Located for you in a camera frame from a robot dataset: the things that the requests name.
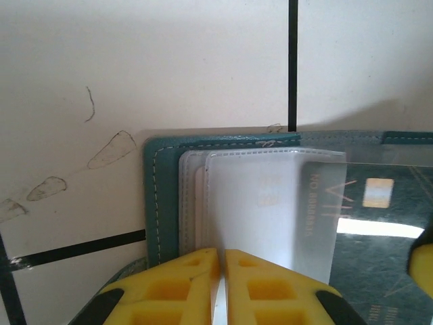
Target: tile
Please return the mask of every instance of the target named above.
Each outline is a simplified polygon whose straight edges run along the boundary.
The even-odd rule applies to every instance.
[[[139,153],[131,152],[104,168],[63,177],[66,190],[26,201],[25,215],[0,224],[8,257],[143,229],[140,166]]]
[[[67,324],[121,268],[142,257],[145,243],[14,272],[28,325]]]
[[[0,298],[0,324],[9,325],[9,320],[7,319],[6,309],[2,298]]]

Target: black grout line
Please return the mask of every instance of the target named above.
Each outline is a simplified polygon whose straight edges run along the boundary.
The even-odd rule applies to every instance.
[[[289,0],[288,131],[296,131],[298,110],[298,0]]]
[[[4,263],[7,261],[7,253],[3,239],[0,235],[0,259]],[[20,296],[15,285],[14,275],[10,271],[0,273],[0,295],[3,299],[7,318],[10,325],[27,325],[24,312],[22,310]]]
[[[94,253],[97,251],[104,251],[109,248],[128,245],[134,242],[141,242],[145,239],[146,231],[143,229],[117,236],[92,240],[90,242],[83,242],[81,244],[51,249],[50,251],[15,257],[7,260],[6,263],[2,263],[2,266],[0,266],[0,274],[7,274],[9,272],[18,271],[19,269],[26,269],[28,267],[61,261],[62,259],[70,259],[71,257]]]

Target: card chip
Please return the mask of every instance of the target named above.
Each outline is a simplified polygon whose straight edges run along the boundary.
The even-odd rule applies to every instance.
[[[390,206],[394,180],[388,178],[367,178],[363,206],[387,209]]]

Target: wall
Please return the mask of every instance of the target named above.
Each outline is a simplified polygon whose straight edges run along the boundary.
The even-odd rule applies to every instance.
[[[0,8],[0,233],[16,265],[143,229],[150,135],[287,122],[287,1]],[[431,129],[432,13],[427,0],[302,0],[301,129]],[[139,241],[17,267],[27,323],[66,323],[144,252]]]

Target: white stitching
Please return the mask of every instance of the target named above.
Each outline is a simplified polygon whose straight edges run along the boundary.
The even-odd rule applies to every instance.
[[[300,139],[287,139],[282,140],[282,142],[299,142],[301,140],[320,140],[320,139],[353,139],[353,137],[348,136],[328,136],[328,137],[305,137]],[[365,135],[361,136],[360,138],[375,138],[375,139],[381,139],[382,137],[376,136],[376,135]],[[386,137],[385,139],[408,139],[408,140],[433,140],[433,137]],[[156,220],[156,239],[158,241],[158,264],[161,264],[161,243],[160,243],[160,231],[159,231],[159,212],[158,212],[158,191],[156,189],[156,157],[160,151],[166,150],[166,149],[179,149],[179,148],[208,148],[208,147],[219,147],[219,146],[251,146],[255,143],[248,142],[246,144],[243,143],[230,143],[230,144],[200,144],[197,146],[168,146],[163,147],[158,150],[155,150],[155,155],[153,158],[153,182],[154,182],[154,196],[155,196],[155,220]]]

